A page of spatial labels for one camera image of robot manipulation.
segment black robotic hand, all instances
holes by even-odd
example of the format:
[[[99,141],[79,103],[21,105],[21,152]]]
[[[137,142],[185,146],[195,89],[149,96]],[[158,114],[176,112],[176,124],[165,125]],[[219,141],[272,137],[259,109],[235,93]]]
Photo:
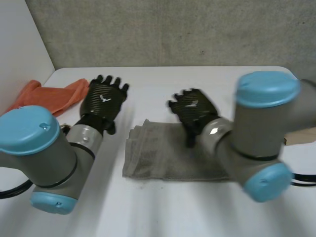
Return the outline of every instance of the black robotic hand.
[[[168,101],[171,111],[176,114],[187,133],[186,146],[193,147],[196,136],[214,119],[219,118],[213,103],[199,90],[182,90],[183,95],[174,94],[176,102]]]
[[[113,77],[105,79],[99,75],[91,81],[89,91],[80,107],[81,124],[90,125],[101,133],[104,130],[113,135],[116,132],[114,119],[120,112],[122,103],[127,98],[128,84],[120,89],[120,78],[116,78],[111,84]]]

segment orange cloth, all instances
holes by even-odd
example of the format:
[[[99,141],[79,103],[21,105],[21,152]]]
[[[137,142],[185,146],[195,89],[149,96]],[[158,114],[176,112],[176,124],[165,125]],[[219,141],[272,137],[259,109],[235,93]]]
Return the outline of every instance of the orange cloth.
[[[65,88],[42,87],[37,80],[30,81],[19,93],[7,111],[26,105],[47,108],[54,116],[63,114],[71,105],[82,100],[89,90],[86,79],[80,79]]]

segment white wall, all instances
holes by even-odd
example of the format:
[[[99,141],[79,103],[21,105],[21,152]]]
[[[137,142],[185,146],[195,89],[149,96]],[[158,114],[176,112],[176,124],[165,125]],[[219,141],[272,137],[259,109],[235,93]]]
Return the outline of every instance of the white wall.
[[[24,0],[0,0],[0,114],[32,79],[55,71]]]

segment gray wall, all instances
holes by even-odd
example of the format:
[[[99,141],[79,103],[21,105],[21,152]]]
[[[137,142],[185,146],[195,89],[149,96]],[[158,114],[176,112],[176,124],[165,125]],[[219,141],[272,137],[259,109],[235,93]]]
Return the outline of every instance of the gray wall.
[[[315,0],[26,0],[56,69],[280,65],[316,75]]]

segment table surface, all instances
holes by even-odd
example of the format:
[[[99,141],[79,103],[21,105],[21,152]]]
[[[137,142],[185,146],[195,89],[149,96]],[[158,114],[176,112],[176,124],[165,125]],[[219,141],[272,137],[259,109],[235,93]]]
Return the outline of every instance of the table surface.
[[[53,215],[29,204],[32,190],[0,201],[1,236],[23,237],[313,237],[316,189],[291,187],[279,199],[255,203],[235,183],[135,181],[122,177],[128,133],[145,119],[177,122],[166,107],[171,95],[195,87],[233,118],[237,79],[253,71],[282,67],[136,67],[57,70],[45,86],[65,87],[99,74],[130,84],[117,117],[117,134],[106,135],[94,166],[70,215]],[[73,125],[79,104],[58,117]],[[314,144],[285,147],[282,159],[295,172],[316,173]],[[26,177],[1,168],[0,187],[12,188]]]

